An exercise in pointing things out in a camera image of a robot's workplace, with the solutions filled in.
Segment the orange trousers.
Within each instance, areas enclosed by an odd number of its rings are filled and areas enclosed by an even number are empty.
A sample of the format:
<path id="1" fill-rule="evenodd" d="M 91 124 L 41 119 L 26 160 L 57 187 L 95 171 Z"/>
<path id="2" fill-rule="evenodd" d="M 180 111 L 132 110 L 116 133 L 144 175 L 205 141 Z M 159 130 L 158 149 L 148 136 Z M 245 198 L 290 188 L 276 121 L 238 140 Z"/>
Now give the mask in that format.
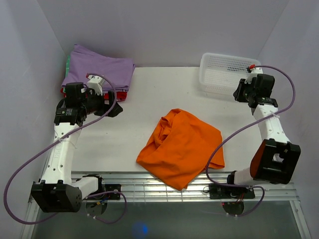
<path id="1" fill-rule="evenodd" d="M 221 132 L 191 113 L 172 109 L 161 117 L 136 162 L 166 185 L 183 190 L 206 167 L 223 169 Z"/>

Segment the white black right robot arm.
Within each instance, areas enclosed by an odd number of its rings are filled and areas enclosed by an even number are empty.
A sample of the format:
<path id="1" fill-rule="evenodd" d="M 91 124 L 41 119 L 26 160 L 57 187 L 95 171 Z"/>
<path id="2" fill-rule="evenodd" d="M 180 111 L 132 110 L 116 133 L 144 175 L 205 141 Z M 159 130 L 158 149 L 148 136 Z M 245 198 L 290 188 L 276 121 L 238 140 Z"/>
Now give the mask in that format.
<path id="1" fill-rule="evenodd" d="M 258 122 L 262 142 L 250 166 L 227 177 L 225 192 L 231 198 L 243 192 L 243 185 L 288 184 L 299 160 L 301 148 L 288 139 L 276 114 L 278 103 L 271 98 L 274 84 L 273 76 L 251 73 L 247 79 L 240 80 L 233 94 L 236 101 L 248 104 Z"/>

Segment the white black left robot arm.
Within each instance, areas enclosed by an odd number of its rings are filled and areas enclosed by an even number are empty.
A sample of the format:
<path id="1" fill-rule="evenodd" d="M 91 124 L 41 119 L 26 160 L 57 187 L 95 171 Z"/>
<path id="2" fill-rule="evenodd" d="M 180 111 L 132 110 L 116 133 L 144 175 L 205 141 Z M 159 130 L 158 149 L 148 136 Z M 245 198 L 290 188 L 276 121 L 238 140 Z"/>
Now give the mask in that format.
<path id="1" fill-rule="evenodd" d="M 72 182 L 71 168 L 76 143 L 87 115 L 116 117 L 123 109 L 109 92 L 105 103 L 102 86 L 105 79 L 98 76 L 84 83 L 68 83 L 65 98 L 56 107 L 54 130 L 57 144 L 51 150 L 47 168 L 39 183 L 34 183 L 31 195 L 45 213 L 77 212 L 82 200 L 91 195 L 102 198 L 106 187 L 96 174 Z"/>

